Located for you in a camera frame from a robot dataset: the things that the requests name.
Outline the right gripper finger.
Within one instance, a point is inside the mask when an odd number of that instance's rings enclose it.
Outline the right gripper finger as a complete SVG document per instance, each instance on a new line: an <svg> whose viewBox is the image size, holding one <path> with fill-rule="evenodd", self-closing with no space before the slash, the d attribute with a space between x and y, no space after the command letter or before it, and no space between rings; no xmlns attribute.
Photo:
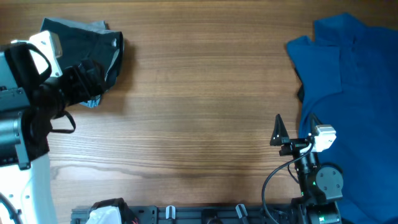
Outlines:
<svg viewBox="0 0 398 224"><path fill-rule="evenodd" d="M281 146L290 142L289 134L285 128L280 114L275 116L274 130L272 132L270 145Z"/></svg>
<svg viewBox="0 0 398 224"><path fill-rule="evenodd" d="M318 136L317 126L322 125L322 122L318 119L315 113L309 114L308 118L310 120L310 130L312 136Z"/></svg>

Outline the black shorts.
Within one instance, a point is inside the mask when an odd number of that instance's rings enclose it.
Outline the black shorts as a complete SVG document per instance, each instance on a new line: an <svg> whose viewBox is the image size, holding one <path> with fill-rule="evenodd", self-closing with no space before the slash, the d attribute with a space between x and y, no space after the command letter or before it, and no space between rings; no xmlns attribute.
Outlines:
<svg viewBox="0 0 398 224"><path fill-rule="evenodd" d="M72 28L57 22L41 27L58 35L63 55L58 59L61 68L80 63L84 59L98 62L104 69L106 89L112 88L121 73L124 54L124 37L121 31L97 33Z"/></svg>

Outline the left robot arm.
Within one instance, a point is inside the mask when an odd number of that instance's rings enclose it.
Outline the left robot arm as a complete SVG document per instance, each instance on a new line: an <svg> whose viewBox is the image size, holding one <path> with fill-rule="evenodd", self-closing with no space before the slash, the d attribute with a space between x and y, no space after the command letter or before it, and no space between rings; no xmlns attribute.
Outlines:
<svg viewBox="0 0 398 224"><path fill-rule="evenodd" d="M1 47L1 219L4 223L56 223L50 189L49 133L68 106L105 92L103 67L84 59L52 76L57 65L35 45Z"/></svg>

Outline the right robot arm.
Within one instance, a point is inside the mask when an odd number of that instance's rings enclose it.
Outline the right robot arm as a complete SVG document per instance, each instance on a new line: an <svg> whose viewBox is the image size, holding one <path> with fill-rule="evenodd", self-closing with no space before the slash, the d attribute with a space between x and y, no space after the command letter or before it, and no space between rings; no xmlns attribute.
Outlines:
<svg viewBox="0 0 398 224"><path fill-rule="evenodd" d="M279 146L280 156L292 160L276 168L271 177L285 167L294 165L301 196L288 205L263 205L272 223L341 223L337 201L343 198L343 171L333 163L320 163L319 153L329 149L336 139L333 126L323 124L310 115L310 132L304 138L290 138L279 114L275 116L270 145Z"/></svg>

